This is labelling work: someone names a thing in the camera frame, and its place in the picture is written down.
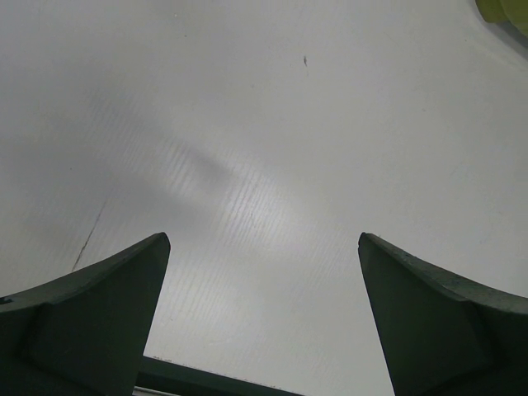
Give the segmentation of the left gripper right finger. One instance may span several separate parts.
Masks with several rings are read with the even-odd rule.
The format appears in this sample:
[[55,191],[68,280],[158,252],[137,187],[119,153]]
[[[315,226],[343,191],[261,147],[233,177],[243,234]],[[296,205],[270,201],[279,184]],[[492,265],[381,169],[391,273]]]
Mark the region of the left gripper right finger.
[[527,299],[410,255],[372,234],[361,272],[397,395],[525,395]]

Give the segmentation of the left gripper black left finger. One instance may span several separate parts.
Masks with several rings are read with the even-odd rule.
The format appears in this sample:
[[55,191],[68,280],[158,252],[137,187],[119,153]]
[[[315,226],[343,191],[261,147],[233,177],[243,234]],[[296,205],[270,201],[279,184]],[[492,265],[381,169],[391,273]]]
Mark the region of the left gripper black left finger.
[[1,298],[3,395],[130,395],[167,270],[156,233]]

